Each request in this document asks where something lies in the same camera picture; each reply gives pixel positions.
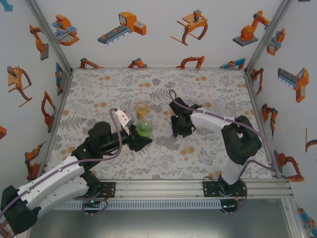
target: table surface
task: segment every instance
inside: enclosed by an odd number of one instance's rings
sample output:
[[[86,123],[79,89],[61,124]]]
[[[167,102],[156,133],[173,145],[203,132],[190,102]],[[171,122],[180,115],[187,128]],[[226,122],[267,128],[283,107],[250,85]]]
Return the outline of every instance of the table surface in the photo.
[[[139,152],[124,146],[119,157],[92,168],[99,179],[202,179],[218,178],[228,156],[222,137],[197,128],[186,137],[172,136],[169,89],[186,104],[199,104],[227,117],[245,115],[258,129],[242,71],[181,69],[92,69],[74,71],[47,170],[64,160],[99,121],[112,132],[111,108],[136,117],[135,103],[142,99],[154,115],[153,142]],[[167,152],[160,148],[165,146]],[[267,165],[263,147],[253,159]],[[250,164],[242,178],[271,178],[269,171]]]

